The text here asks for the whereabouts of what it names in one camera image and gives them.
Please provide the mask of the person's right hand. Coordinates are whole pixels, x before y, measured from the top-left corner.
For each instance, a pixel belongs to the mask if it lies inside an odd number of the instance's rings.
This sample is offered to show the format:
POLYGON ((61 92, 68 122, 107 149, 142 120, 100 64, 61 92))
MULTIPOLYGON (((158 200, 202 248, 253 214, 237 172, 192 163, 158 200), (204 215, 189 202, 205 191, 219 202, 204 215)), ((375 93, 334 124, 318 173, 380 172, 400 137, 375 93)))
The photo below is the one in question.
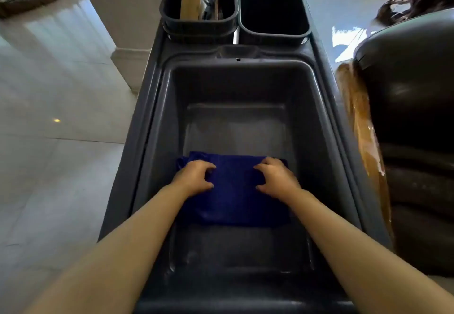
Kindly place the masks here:
POLYGON ((278 158, 266 157, 254 169, 264 176, 264 184, 271 187, 270 197, 288 203, 303 191, 296 176, 278 158))

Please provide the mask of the person's right forearm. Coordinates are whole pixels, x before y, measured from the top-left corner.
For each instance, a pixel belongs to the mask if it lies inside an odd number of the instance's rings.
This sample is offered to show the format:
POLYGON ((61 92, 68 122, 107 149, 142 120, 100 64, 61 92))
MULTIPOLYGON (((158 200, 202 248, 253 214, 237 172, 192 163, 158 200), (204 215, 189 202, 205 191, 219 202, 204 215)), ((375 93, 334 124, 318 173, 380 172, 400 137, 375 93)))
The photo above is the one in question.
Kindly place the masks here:
POLYGON ((303 223, 361 314, 454 314, 454 296, 327 208, 291 188, 282 200, 303 223))

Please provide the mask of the grey plastic cleaning cart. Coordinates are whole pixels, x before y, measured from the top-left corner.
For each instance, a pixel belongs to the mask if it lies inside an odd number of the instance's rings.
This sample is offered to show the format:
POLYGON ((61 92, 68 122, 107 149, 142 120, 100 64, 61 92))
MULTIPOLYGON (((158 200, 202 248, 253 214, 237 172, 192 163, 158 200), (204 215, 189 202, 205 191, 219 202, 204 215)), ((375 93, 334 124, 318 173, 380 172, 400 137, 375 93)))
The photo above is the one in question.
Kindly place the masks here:
MULTIPOLYGON (((274 156, 304 189, 386 248, 391 238, 330 63, 298 47, 154 40, 99 239, 137 212, 191 151, 274 156)), ((357 314, 298 219, 275 228, 175 220, 134 314, 357 314)))

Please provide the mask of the dark grey bin with tools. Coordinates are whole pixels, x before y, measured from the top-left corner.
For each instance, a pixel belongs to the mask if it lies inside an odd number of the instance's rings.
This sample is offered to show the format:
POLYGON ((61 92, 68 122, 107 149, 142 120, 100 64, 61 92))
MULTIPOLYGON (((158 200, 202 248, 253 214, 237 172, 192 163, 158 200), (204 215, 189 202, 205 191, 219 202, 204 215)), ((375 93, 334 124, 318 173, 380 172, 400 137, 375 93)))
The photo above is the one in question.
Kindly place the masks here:
POLYGON ((230 43, 237 29, 238 0, 219 0, 223 18, 219 20, 180 18, 181 0, 162 0, 159 7, 162 26, 180 43, 230 43))

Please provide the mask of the person's left hand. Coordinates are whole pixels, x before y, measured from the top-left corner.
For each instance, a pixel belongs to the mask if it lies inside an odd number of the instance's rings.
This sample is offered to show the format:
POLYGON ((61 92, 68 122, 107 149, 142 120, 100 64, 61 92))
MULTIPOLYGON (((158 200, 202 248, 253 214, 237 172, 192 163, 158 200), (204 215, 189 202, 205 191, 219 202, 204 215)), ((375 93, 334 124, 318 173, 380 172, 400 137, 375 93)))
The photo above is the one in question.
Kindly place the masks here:
POLYGON ((190 161, 174 176, 171 184, 181 191, 187 198, 205 192, 199 190, 199 183, 207 181, 206 173, 216 169, 211 162, 202 160, 190 161))

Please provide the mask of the person's left forearm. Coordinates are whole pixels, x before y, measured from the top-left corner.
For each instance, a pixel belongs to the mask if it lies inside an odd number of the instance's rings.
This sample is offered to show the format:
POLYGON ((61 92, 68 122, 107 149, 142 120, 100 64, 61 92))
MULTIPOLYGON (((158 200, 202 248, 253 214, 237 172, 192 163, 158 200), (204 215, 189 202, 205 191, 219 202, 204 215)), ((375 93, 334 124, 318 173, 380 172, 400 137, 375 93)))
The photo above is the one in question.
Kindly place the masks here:
POLYGON ((66 270, 24 314, 131 314, 194 187, 172 183, 66 270))

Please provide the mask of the plastic-wrapped wooden panel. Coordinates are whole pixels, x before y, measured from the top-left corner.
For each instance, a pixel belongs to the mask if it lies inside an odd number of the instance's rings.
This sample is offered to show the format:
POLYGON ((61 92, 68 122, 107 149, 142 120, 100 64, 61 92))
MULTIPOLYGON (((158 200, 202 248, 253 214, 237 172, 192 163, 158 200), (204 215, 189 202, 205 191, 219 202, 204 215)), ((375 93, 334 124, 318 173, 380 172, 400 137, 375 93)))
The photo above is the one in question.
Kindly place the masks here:
POLYGON ((372 123, 366 86, 355 70, 353 61, 340 64, 335 71, 347 116, 372 187, 378 195, 382 218, 394 243, 389 188, 382 153, 372 123))

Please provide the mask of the white pillar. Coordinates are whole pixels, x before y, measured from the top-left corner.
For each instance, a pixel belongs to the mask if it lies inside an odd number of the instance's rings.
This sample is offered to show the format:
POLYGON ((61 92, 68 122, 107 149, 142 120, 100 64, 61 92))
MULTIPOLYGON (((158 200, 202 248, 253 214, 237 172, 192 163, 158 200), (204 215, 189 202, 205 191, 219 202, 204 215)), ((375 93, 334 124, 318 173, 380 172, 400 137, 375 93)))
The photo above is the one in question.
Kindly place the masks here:
POLYGON ((90 0, 111 36, 111 60, 128 87, 138 93, 160 24, 161 0, 90 0))

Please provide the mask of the empty dark grey bin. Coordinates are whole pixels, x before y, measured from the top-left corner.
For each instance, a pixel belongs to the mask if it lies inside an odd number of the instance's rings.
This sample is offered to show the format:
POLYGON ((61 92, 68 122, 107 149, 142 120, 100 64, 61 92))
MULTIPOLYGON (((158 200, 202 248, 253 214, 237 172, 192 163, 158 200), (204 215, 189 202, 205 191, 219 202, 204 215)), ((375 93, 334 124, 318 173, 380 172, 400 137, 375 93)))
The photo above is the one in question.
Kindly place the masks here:
POLYGON ((303 0, 238 0, 239 44, 298 47, 311 33, 303 0))

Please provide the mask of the blue cloth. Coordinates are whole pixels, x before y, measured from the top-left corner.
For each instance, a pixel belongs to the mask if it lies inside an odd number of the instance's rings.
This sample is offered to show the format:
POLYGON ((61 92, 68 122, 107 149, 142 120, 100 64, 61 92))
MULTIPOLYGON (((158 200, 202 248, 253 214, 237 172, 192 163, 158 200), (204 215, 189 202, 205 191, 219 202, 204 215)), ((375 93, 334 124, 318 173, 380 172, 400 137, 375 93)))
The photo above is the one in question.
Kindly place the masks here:
POLYGON ((229 225, 275 228, 290 222, 288 207, 256 189, 265 183, 262 172, 254 169, 264 156, 219 155, 191 151, 177 160, 177 170, 189 162, 202 160, 216 169, 206 173, 213 189, 188 198, 177 220, 183 225, 229 225))

